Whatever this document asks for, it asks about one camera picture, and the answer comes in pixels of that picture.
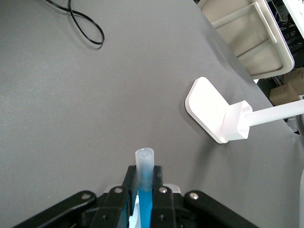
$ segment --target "gray tabletop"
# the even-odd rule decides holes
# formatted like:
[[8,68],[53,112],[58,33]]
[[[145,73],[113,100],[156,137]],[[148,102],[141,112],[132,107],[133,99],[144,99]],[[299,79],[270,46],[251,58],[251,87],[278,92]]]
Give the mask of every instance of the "gray tabletop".
[[81,190],[101,195],[142,147],[183,193],[202,190],[260,227],[298,227],[303,137],[281,120],[217,144],[184,108],[201,76],[230,104],[271,106],[192,0],[73,6],[103,28],[100,50],[41,0],[0,2],[0,227]]

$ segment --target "plastic tube cap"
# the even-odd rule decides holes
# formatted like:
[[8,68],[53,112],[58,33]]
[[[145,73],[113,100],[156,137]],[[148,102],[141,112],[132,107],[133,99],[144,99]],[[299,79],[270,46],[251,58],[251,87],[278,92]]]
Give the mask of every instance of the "plastic tube cap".
[[143,191],[152,191],[154,169],[154,150],[139,149],[135,152],[138,187]]

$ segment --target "screw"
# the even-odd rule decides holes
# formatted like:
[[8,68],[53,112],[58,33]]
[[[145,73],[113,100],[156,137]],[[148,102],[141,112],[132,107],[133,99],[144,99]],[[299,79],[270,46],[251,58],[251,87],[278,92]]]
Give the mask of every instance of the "screw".
[[160,187],[158,191],[160,191],[160,193],[166,193],[168,190],[165,187]]
[[108,217],[106,215],[103,215],[101,218],[102,218],[103,221],[107,221],[108,220]]
[[123,192],[123,189],[122,188],[116,188],[115,190],[114,190],[114,192],[115,193],[121,193],[121,192]]
[[83,200],[86,200],[86,199],[88,199],[88,198],[90,198],[91,196],[89,195],[89,194],[83,194],[82,195],[82,197],[81,197],[81,199],[83,199]]
[[190,196],[191,199],[194,199],[194,200],[197,200],[199,198],[198,194],[196,194],[195,192],[191,192],[189,194],[189,196]]
[[166,216],[160,215],[160,219],[161,219],[161,221],[166,221]]

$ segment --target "translucent plastic tube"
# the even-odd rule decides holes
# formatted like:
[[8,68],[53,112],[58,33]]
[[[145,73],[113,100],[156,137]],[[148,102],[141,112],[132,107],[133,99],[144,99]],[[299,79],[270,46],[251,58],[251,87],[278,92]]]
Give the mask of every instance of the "translucent plastic tube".
[[139,210],[141,227],[149,228],[152,211],[152,179],[154,168],[154,150],[143,148],[135,152],[138,177]]

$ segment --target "blue tube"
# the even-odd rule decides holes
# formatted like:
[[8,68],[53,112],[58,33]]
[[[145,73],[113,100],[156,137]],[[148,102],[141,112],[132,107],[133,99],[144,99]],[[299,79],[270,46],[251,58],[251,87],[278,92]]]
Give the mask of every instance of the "blue tube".
[[152,191],[138,189],[139,210],[142,228],[150,228],[152,212]]

